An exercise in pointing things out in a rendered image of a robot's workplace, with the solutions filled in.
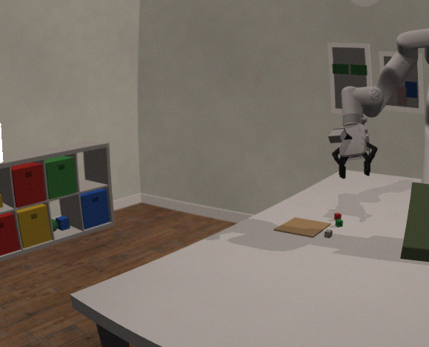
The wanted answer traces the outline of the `brown square mat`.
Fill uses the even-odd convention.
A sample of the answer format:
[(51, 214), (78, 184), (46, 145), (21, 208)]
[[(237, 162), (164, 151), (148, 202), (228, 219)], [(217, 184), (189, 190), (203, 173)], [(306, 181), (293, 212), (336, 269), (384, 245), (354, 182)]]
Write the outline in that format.
[(327, 222), (319, 222), (295, 217), (280, 225), (279, 227), (274, 228), (273, 230), (314, 238), (317, 234), (325, 230), (330, 225), (331, 223)]

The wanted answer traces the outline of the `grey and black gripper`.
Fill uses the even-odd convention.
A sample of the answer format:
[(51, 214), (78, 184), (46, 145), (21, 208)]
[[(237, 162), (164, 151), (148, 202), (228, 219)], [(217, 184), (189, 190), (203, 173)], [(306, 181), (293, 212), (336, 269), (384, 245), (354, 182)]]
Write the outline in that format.
[[(364, 174), (370, 176), (370, 164), (375, 157), (377, 147), (370, 144), (367, 127), (359, 122), (347, 122), (343, 124), (342, 128), (345, 128), (346, 133), (352, 139), (343, 140), (343, 142), (339, 143), (339, 148), (332, 153), (333, 158), (339, 165), (339, 176), (345, 179), (345, 163), (347, 160), (364, 158)], [(372, 149), (371, 152), (370, 148)], [(367, 151), (369, 151), (369, 154), (367, 154)], [(340, 159), (338, 158), (338, 154), (341, 156)]]

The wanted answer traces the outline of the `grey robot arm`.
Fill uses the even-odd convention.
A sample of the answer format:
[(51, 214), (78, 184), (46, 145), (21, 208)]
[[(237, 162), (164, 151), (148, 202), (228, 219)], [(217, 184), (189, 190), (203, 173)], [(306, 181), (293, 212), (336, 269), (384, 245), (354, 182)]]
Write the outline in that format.
[[(397, 51), (384, 66), (375, 87), (345, 87), (342, 89), (343, 124), (359, 122), (378, 116), (400, 84), (418, 61), (418, 48), (424, 48), (429, 64), (429, 29), (412, 30), (396, 39)], [(383, 103), (383, 104), (382, 104)], [(429, 85), (425, 106), (425, 142), (421, 183), (429, 184)]]

